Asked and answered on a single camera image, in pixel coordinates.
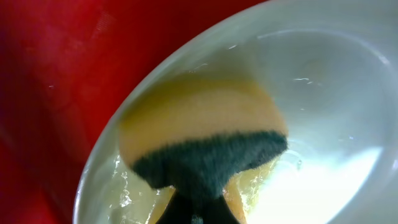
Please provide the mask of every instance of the red basin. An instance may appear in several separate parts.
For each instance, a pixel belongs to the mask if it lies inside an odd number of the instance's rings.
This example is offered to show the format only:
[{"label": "red basin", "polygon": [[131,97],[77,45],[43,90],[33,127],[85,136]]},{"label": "red basin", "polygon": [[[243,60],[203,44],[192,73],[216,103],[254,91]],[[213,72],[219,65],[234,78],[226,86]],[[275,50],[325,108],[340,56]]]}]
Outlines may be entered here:
[{"label": "red basin", "polygon": [[164,58],[261,0],[0,0],[0,223],[71,223],[110,116]]}]

